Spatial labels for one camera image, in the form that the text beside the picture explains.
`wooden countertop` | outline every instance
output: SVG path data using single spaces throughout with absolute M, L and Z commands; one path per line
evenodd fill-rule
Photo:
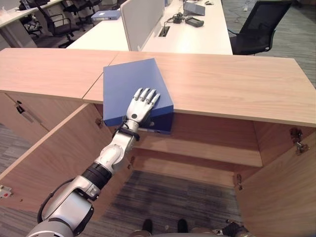
M 175 112 L 316 127 L 316 90 L 290 58 L 8 48 L 0 91 L 103 102 L 103 67 L 155 58 Z
M 81 99 L 117 53 L 6 48 L 0 52 L 0 91 Z
M 316 91 L 294 59 L 119 52 L 110 65 L 148 58 L 175 112 L 316 127 Z M 83 99 L 103 103 L 103 76 Z

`shoe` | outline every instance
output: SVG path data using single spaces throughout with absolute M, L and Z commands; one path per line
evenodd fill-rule
M 178 221 L 178 233 L 188 233 L 188 223 L 185 219 Z
M 153 222 L 151 219 L 146 219 L 143 224 L 143 231 L 148 231 L 149 233 L 153 233 Z

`blue box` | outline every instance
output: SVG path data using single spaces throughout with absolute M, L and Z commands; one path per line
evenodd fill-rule
M 119 10 L 97 11 L 91 16 L 94 21 L 117 20 L 120 17 Z
M 142 127 L 169 134 L 173 103 L 154 58 L 107 66 L 103 69 L 103 118 L 107 126 L 120 125 L 138 88 L 149 87 L 160 93 L 150 113 L 154 126 Z

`mesh chair back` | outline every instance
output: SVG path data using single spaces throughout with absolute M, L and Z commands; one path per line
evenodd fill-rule
M 267 36 L 269 40 L 274 29 L 290 8 L 292 0 L 259 0 L 243 25 L 240 34 Z
M 48 28 L 48 31 L 53 33 L 54 32 L 54 28 L 55 28 L 55 25 L 54 25 L 54 22 L 53 20 L 51 19 L 51 17 L 40 7 L 39 3 L 37 2 L 37 0 L 34 0 L 34 3 L 36 5 L 36 7 L 39 9 L 39 11 L 43 14 L 46 22 L 47 22 L 47 28 Z

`white desk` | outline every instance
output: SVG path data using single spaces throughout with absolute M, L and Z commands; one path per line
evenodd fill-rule
M 195 28 L 182 22 L 181 24 L 166 23 L 170 26 L 166 37 L 149 37 L 142 51 L 168 53 L 203 53 L 232 55 L 226 21 L 220 0 L 211 0 L 214 5 L 204 5 L 206 0 L 195 2 L 205 6 L 205 16 L 194 16 L 204 21 L 204 25 Z M 161 25 L 179 11 L 183 12 L 182 1 L 173 0 L 165 9 L 160 20 Z
M 63 0 L 50 0 L 47 4 L 42 5 L 41 8 L 47 8 L 54 4 L 57 4 Z M 23 11 L 16 11 L 15 8 L 7 10 L 6 14 L 0 16 L 0 28 L 6 26 L 7 24 L 16 21 L 24 16 L 27 16 L 31 13 L 38 11 L 37 7 L 33 7 L 31 9 L 23 10 Z
M 50 2 L 41 7 L 48 8 L 61 1 L 62 0 L 50 0 Z M 20 18 L 31 13 L 36 13 L 37 11 L 38 9 L 36 7 L 23 11 L 16 11 L 15 8 L 13 8 L 7 10 L 6 13 L 0 16 L 0 34 L 11 47 L 37 47 L 19 21 Z M 47 28 L 46 21 L 43 17 L 39 17 L 38 20 L 44 29 Z
M 204 5 L 205 1 L 199 1 L 198 4 Z M 212 2 L 214 5 L 205 6 L 205 16 L 195 16 L 204 20 L 203 27 L 195 28 L 185 22 L 167 23 L 166 25 L 170 26 L 167 36 L 155 37 L 152 33 L 142 51 L 232 55 L 221 1 Z M 182 1 L 173 0 L 171 5 L 165 8 L 161 24 L 179 11 L 183 12 Z M 102 21 L 68 48 L 128 51 L 122 18 Z
M 128 51 L 122 18 L 101 21 L 67 48 Z

